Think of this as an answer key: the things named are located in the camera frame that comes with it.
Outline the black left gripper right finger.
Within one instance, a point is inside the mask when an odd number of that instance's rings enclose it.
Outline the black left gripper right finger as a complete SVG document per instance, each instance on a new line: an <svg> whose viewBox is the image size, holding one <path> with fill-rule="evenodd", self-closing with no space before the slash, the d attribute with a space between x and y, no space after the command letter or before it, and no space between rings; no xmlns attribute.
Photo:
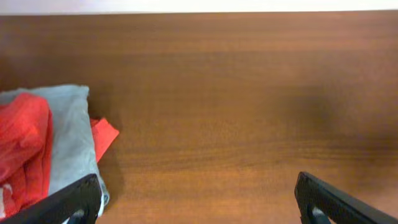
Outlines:
<svg viewBox="0 0 398 224"><path fill-rule="evenodd" d="M397 224L397 219L352 197L308 172L300 172L294 190L304 224Z"/></svg>

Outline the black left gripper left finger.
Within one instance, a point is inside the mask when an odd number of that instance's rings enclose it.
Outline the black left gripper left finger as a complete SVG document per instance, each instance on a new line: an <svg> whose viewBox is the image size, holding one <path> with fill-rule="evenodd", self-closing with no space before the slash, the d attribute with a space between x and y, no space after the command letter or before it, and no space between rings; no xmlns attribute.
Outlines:
<svg viewBox="0 0 398 224"><path fill-rule="evenodd" d="M89 174L1 224L94 224L100 206L100 183L96 174Z"/></svg>

